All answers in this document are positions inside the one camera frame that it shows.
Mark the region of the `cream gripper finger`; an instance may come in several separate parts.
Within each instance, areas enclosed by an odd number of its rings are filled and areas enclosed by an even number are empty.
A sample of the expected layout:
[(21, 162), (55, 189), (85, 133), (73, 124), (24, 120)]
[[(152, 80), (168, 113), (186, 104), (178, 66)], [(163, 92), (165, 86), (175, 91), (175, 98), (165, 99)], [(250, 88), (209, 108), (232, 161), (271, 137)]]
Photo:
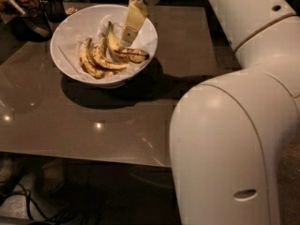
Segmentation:
[(124, 46), (132, 45), (147, 16), (148, 8), (144, 0), (129, 1), (121, 36), (121, 43)]

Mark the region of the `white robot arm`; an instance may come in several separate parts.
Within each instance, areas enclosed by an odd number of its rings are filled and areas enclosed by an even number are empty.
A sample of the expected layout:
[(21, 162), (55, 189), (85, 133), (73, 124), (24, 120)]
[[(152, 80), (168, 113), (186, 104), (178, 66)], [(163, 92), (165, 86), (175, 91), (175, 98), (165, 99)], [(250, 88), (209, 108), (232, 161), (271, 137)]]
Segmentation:
[(280, 225), (278, 161), (300, 124), (300, 17), (285, 0), (208, 1), (241, 68), (173, 111), (181, 223)]

